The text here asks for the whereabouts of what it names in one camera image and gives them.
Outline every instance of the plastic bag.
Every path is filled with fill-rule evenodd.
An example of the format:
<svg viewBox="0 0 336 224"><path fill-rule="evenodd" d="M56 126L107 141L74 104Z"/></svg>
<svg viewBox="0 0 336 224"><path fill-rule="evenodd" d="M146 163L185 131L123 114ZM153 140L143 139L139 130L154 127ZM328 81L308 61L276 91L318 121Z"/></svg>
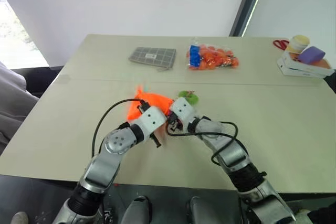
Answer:
<svg viewBox="0 0 336 224"><path fill-rule="evenodd" d="M238 58L232 50L208 44L192 44L187 52L190 69L215 69L217 67L236 68Z"/></svg>

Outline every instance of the orange fabric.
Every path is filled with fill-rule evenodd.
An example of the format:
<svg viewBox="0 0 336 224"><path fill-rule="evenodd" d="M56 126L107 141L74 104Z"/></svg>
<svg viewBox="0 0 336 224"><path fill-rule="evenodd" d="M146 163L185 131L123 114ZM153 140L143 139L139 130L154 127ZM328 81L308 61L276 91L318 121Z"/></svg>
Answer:
<svg viewBox="0 0 336 224"><path fill-rule="evenodd" d="M141 89L137 90L137 93L134 98L142 99L150 104L150 106L156 106L162 110L164 114L167 114L170 106L173 104L173 100L167 97L164 97L155 93L143 92ZM127 120L133 121L137 119L141 113L138 110L138 105L140 102L133 101L130 107L130 110L127 114Z"/></svg>

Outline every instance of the white box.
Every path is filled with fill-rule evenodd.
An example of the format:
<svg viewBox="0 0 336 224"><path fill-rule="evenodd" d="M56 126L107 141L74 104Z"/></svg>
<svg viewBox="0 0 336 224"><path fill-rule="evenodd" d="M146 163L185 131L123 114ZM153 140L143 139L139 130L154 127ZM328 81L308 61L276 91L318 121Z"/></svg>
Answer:
<svg viewBox="0 0 336 224"><path fill-rule="evenodd" d="M285 51L282 54L282 59L283 59L283 62L285 63L285 65L286 65L286 67L291 68L291 69L302 70L302 71L311 72L311 73L317 73L317 74L321 74L323 76L330 76L335 72L335 70L333 70L331 67L330 68L323 68L323 67L317 67L317 66L313 66L313 65L304 64L304 63L301 63L301 62L298 62L298 61L294 61L294 60L292 60L291 56L289 55L289 53L287 51Z"/></svg>
<svg viewBox="0 0 336 224"><path fill-rule="evenodd" d="M322 74L318 74L318 73L311 73L311 72L305 72L305 71L302 71L302 70L287 68L282 58L277 60L277 64L278 64L281 72L285 76L304 76L304 77L314 77L314 78L320 78L320 79L323 79L323 78L326 77L326 76L324 76Z"/></svg>

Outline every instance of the yellow lid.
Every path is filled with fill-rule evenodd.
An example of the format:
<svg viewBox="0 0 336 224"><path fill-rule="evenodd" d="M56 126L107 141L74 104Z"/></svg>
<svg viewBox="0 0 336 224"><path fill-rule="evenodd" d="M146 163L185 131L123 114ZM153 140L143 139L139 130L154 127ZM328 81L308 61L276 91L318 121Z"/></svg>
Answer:
<svg viewBox="0 0 336 224"><path fill-rule="evenodd" d="M308 37L304 35L296 35L293 37L298 43L308 45L310 43L310 40Z"/></svg>

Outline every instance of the gray cloth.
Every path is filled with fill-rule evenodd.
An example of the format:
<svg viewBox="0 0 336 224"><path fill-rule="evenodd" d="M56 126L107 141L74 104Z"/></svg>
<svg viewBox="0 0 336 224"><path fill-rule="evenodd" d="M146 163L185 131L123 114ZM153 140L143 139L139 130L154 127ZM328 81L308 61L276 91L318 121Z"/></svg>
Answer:
<svg viewBox="0 0 336 224"><path fill-rule="evenodd" d="M38 98L26 90L26 80L0 62L0 154Z"/></svg>

